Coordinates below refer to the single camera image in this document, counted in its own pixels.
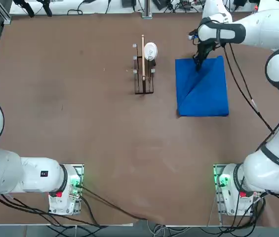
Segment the robotic arm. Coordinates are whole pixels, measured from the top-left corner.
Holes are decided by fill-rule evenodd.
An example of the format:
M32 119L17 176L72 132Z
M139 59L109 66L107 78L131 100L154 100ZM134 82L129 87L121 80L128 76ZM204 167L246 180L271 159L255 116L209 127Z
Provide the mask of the robotic arm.
M0 107L0 136L4 116ZM59 215L76 214L80 205L82 176L70 164L49 158L19 157L0 149L0 194L48 192L49 211Z
M194 40L195 37L199 39L198 52L194 57L197 70L217 45L238 43L273 50L265 65L265 74L279 90L278 1L261 0L256 13L232 22L221 0L207 0L199 27L189 34L189 39ZM244 163L228 164L221 178L228 215L243 215L252 203L253 192L279 193L279 129L270 141L247 156ZM239 194L239 208L235 213Z

